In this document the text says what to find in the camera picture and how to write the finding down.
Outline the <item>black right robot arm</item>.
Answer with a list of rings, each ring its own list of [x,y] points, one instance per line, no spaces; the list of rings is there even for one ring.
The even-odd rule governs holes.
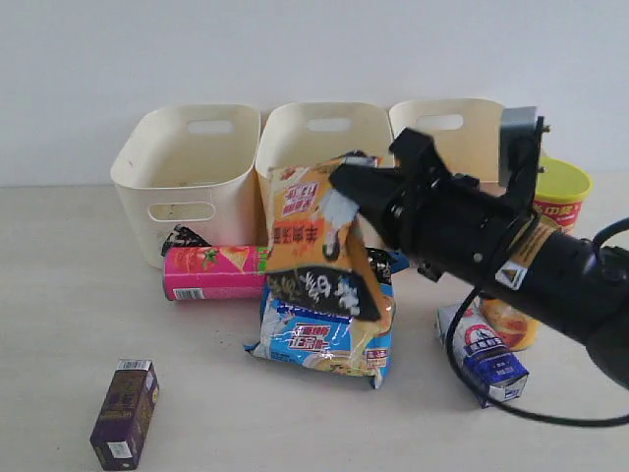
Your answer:
[[[587,240],[542,222],[533,206],[541,137],[508,140],[501,196],[450,172],[432,137],[409,128],[390,146],[395,167],[344,164],[330,181],[421,275],[477,286],[580,343],[604,374],[627,385],[628,253],[607,245],[625,224]]]

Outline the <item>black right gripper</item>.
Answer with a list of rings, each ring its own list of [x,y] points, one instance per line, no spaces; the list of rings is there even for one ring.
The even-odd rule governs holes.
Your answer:
[[[403,129],[389,151],[401,172],[341,164],[329,176],[386,245],[434,282],[447,273],[482,288],[521,287],[527,269],[512,258],[538,223],[532,202],[452,175],[433,137],[415,129]]]

